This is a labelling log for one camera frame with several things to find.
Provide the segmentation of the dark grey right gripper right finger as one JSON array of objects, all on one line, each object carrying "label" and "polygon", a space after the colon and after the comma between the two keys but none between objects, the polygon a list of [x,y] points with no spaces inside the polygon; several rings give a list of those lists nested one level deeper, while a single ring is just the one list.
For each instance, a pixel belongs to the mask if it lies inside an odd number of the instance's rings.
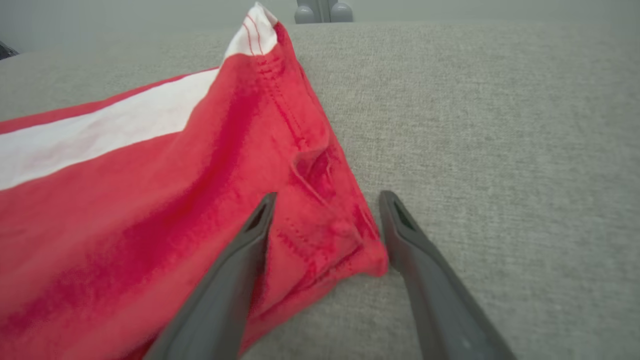
[{"label": "dark grey right gripper right finger", "polygon": [[409,296],[425,360],[514,360],[515,354],[437,246],[392,191],[379,194],[391,266]]}]

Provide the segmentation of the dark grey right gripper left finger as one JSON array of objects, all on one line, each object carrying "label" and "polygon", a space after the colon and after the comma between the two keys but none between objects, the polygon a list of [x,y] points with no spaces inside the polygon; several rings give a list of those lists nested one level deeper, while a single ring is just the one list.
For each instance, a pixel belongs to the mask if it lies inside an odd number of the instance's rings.
[{"label": "dark grey right gripper left finger", "polygon": [[276,198],[268,193],[258,203],[153,342],[146,360],[238,358],[256,278],[265,268]]}]

